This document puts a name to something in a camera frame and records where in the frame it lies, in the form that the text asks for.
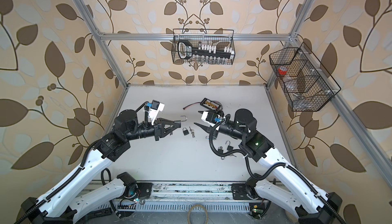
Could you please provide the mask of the black padlock with key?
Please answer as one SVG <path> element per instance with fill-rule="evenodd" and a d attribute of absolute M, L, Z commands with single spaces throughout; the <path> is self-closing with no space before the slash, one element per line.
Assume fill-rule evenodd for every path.
<path fill-rule="evenodd" d="M 183 128 L 182 131 L 184 136 L 191 135 L 192 138 L 195 138 L 195 131 L 191 127 L 189 127 L 189 129 Z"/>

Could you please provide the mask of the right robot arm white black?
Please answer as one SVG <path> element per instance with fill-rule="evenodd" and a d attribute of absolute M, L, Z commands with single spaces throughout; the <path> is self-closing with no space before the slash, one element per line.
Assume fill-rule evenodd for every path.
<path fill-rule="evenodd" d="M 209 145 L 219 157 L 242 154 L 247 171 L 256 182 L 251 193 L 266 198 L 290 213 L 300 224 L 345 223 L 339 210 L 342 198 L 327 193 L 296 169 L 274 144 L 257 131 L 257 120 L 248 109 L 238 109 L 234 118 L 222 110 L 202 111 L 199 127 L 209 134 Z M 213 139 L 219 134 L 240 140 L 237 149 L 223 153 Z"/>

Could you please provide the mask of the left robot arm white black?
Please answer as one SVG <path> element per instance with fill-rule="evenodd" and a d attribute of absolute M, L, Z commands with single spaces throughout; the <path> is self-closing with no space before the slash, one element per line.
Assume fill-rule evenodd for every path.
<path fill-rule="evenodd" d="M 38 198 L 30 197 L 21 205 L 24 214 L 16 220 L 21 224 L 75 224 L 98 206 L 124 196 L 136 181 L 122 173 L 108 184 L 88 193 L 79 193 L 104 169 L 130 148 L 130 141 L 166 137 L 181 127 L 181 121 L 159 118 L 138 122 L 137 112 L 123 110 L 114 120 L 110 132 L 92 143 L 81 163 L 51 190 Z"/>

